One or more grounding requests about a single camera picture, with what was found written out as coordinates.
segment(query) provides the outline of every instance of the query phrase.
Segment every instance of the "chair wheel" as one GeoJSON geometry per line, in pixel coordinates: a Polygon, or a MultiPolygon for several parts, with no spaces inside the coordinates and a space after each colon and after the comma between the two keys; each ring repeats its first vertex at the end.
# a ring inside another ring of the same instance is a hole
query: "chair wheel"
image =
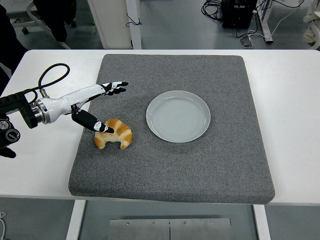
{"type": "Polygon", "coordinates": [[[75,28],[77,26],[77,22],[76,20],[74,19],[72,22],[71,22],[71,27],[75,28]]]}
{"type": "Polygon", "coordinates": [[[23,32],[24,35],[27,35],[29,33],[28,29],[26,29],[26,28],[23,28],[22,32],[23,32]]]}

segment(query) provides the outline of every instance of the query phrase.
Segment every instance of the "gray floor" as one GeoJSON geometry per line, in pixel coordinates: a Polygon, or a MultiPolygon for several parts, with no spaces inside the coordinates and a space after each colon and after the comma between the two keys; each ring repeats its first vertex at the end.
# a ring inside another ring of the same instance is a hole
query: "gray floor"
{"type": "MultiPolygon", "coordinates": [[[[0,3],[8,12],[23,11],[30,0],[1,0],[0,3]]],[[[214,22],[201,13],[205,0],[141,0],[141,35],[143,49],[245,49],[240,39],[236,38],[234,29],[224,29],[222,24],[214,22]]],[[[296,6],[300,0],[282,1],[284,4],[296,6]]],[[[251,49],[308,49],[303,42],[303,33],[308,25],[303,23],[312,0],[306,0],[293,14],[283,20],[273,34],[273,43],[266,44],[263,37],[252,36],[254,47],[251,49]]],[[[273,3],[268,25],[271,32],[278,22],[293,9],[273,3]]],[[[66,25],[67,44],[72,49],[103,49],[96,26],[93,25],[86,0],[77,1],[77,27],[66,25]]],[[[252,21],[249,29],[256,29],[252,21]]],[[[29,34],[24,35],[21,28],[16,28],[17,37],[29,50],[31,49],[63,49],[53,38],[40,27],[28,27],[29,34]]],[[[257,33],[262,34],[258,25],[257,33]]],[[[157,216],[174,217],[214,217],[230,216],[231,211],[245,214],[242,230],[235,239],[256,239],[253,228],[253,213],[248,206],[226,206],[179,204],[179,203],[138,203],[90,201],[84,215],[80,239],[106,239],[108,235],[108,219],[136,218],[157,216]]],[[[6,212],[3,218],[6,223],[7,240],[62,240],[65,239],[71,217],[73,201],[44,200],[24,198],[0,198],[0,211],[6,212]]],[[[319,239],[320,223],[319,207],[267,206],[266,214],[272,240],[319,239]]]]}

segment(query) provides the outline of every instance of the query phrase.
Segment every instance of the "black fingertip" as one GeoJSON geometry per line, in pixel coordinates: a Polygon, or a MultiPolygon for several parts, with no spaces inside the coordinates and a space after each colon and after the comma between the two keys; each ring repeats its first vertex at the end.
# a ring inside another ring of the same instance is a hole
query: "black fingertip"
{"type": "Polygon", "coordinates": [[[108,130],[106,131],[106,133],[110,133],[113,134],[115,132],[115,130],[111,127],[108,127],[108,130]]]}

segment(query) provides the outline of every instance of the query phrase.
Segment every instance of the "robotic arm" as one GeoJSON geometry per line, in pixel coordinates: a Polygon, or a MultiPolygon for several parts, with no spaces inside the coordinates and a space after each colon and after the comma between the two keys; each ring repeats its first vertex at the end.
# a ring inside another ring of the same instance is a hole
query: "robotic arm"
{"type": "Polygon", "coordinates": [[[104,95],[119,94],[126,91],[124,86],[127,82],[110,82],[89,86],[58,99],[47,96],[43,88],[40,92],[43,98],[28,103],[25,91],[17,92],[0,98],[0,155],[14,158],[16,154],[7,146],[20,139],[20,133],[10,122],[9,114],[20,111],[25,123],[29,128],[35,128],[38,123],[50,124],[55,122],[59,116],[71,114],[71,118],[83,127],[96,132],[113,133],[114,130],[104,125],[90,113],[81,110],[81,107],[104,95]]]}

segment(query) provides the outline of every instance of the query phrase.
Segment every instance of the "white cable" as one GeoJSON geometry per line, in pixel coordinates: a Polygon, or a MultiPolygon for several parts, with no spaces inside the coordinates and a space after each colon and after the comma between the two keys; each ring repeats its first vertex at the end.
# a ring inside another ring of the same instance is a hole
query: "white cable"
{"type": "Polygon", "coordinates": [[[2,236],[0,238],[0,240],[4,240],[5,237],[5,232],[6,232],[6,226],[5,226],[5,222],[2,220],[2,218],[7,215],[5,212],[0,211],[0,222],[3,225],[3,231],[2,231],[2,236]]]}
{"type": "Polygon", "coordinates": [[[277,27],[279,26],[279,24],[280,24],[283,20],[285,20],[287,17],[289,17],[291,14],[293,14],[295,11],[297,11],[297,10],[298,10],[298,9],[293,10],[293,11],[290,12],[287,16],[285,16],[284,18],[282,18],[282,19],[278,22],[278,24],[275,26],[275,29],[274,29],[273,32],[271,33],[271,36],[270,36],[270,37],[265,37],[265,36],[263,36],[263,35],[260,34],[260,33],[252,33],[252,34],[250,34],[250,32],[254,32],[254,30],[249,30],[249,31],[248,31],[248,36],[250,37],[250,36],[252,36],[252,35],[260,35],[261,37],[263,37],[263,38],[265,38],[265,39],[271,38],[272,35],[275,33],[275,31],[276,31],[277,27]]]}
{"type": "Polygon", "coordinates": [[[291,14],[293,14],[295,11],[297,11],[298,9],[296,10],[293,10],[292,12],[290,12],[287,16],[285,16],[284,18],[282,18],[278,24],[275,26],[275,29],[273,30],[273,32],[271,33],[271,37],[272,37],[272,34],[274,34],[275,30],[277,29],[278,25],[281,23],[282,20],[285,20],[287,17],[289,17],[291,14]]]}

